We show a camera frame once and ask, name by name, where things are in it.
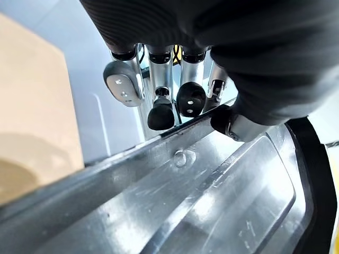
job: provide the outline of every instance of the black rubber fingertip pad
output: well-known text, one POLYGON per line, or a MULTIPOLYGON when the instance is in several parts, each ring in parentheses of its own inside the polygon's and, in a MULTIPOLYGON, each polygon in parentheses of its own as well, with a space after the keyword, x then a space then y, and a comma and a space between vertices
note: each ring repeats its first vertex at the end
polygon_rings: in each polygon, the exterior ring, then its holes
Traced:
POLYGON ((172 109, 165 104, 156 105, 148 114, 148 127, 155 131, 168 130, 174 125, 172 109))
POLYGON ((226 134, 226 127, 231 116, 230 107, 227 105, 220 105, 213 110, 211 117, 211 126, 216 131, 226 134))
POLYGON ((183 84, 176 96, 176 103, 179 112, 186 117, 196 117, 200 115, 205 106, 206 93, 204 89, 195 82, 183 84))

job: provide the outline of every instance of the beige surface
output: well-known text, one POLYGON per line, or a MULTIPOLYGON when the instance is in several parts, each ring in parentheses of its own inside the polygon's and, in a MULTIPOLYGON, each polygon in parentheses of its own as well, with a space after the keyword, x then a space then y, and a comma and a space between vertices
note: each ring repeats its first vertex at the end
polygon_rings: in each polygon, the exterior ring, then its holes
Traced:
POLYGON ((81 168, 64 56, 0 14, 0 204, 81 168))

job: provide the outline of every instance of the black rubber trim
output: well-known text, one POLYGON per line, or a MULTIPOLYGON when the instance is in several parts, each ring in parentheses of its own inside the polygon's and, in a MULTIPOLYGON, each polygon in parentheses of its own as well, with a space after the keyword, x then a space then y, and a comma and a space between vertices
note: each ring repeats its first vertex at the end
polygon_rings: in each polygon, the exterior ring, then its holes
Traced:
POLYGON ((134 50, 126 52, 126 53, 119 53, 116 54, 113 51, 111 51, 112 56, 116 59, 116 60, 120 60, 120 61, 128 61, 133 59, 136 55, 137 55, 137 48, 135 47, 134 50))
POLYGON ((149 60, 152 61, 155 64, 162 65, 170 61, 171 59, 171 52, 164 53, 162 55, 155 55, 155 54, 149 54, 148 56, 149 60))
POLYGON ((189 62, 190 64, 197 64, 205 60, 206 52, 198 54, 198 55, 189 55, 185 51, 182 52, 181 58, 185 62, 189 62))
POLYGON ((290 120, 287 126, 296 145, 298 160, 304 160, 314 204, 310 224, 293 254, 329 253, 337 200, 326 148, 307 118, 290 120))

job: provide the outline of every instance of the silver metal tray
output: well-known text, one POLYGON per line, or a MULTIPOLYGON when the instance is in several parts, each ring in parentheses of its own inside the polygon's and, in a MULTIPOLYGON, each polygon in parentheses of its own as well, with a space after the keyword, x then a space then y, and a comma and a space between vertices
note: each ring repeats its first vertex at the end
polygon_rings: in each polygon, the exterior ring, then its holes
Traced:
POLYGON ((0 209, 0 253, 293 253, 309 224, 295 146, 209 114, 0 209))

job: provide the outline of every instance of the black cable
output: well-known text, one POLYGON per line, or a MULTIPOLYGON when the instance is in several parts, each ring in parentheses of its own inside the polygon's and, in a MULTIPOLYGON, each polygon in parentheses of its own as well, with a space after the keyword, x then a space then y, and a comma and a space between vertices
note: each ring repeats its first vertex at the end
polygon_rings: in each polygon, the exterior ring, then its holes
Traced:
POLYGON ((142 44, 142 56, 140 57, 139 64, 142 62, 145 56, 145 44, 142 44))
POLYGON ((175 61, 175 59, 176 59, 178 64, 181 65, 181 61, 180 61, 180 59, 178 57, 178 54, 179 54, 179 45, 176 46, 176 49, 177 50, 175 50, 175 46, 173 46, 173 53, 174 53, 173 61, 175 61))

